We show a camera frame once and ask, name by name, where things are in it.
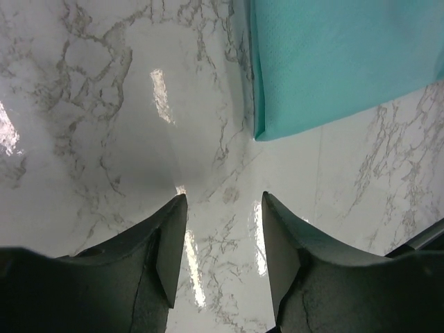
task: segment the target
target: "white marble table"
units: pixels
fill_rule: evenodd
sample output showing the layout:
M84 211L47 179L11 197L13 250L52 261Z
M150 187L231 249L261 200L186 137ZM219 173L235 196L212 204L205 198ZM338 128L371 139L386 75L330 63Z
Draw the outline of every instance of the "white marble table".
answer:
M0 246L75 254L187 193L168 332L273 325L260 199L384 254L444 215L444 84L254 142L245 1L0 3Z

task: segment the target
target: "teal cloth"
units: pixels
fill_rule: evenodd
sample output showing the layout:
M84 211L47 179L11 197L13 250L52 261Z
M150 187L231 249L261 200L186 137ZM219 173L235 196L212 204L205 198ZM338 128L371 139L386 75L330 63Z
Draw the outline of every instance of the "teal cloth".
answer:
M251 33L259 141L444 78L444 0L252 0Z

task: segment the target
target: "fabric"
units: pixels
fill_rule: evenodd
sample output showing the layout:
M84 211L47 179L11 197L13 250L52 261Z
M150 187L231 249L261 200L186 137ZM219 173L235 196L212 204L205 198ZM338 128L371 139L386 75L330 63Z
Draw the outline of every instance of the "fabric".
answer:
M252 0L251 33L259 141L444 78L444 0Z

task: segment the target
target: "stain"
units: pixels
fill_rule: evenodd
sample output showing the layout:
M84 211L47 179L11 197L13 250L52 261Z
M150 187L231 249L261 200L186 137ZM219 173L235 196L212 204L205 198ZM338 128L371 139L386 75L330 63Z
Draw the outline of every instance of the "stain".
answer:
M235 203L239 199L239 190L234 186L229 186L223 192L222 200L225 204Z

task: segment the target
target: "marble countertop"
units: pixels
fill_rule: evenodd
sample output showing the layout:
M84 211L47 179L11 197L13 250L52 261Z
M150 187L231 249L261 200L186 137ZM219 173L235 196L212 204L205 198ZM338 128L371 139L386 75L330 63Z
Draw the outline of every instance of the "marble countertop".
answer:
M377 254L443 217L444 83L254 142L247 26L247 0L3 0L0 245L75 254L186 193L167 331L265 332L263 191Z

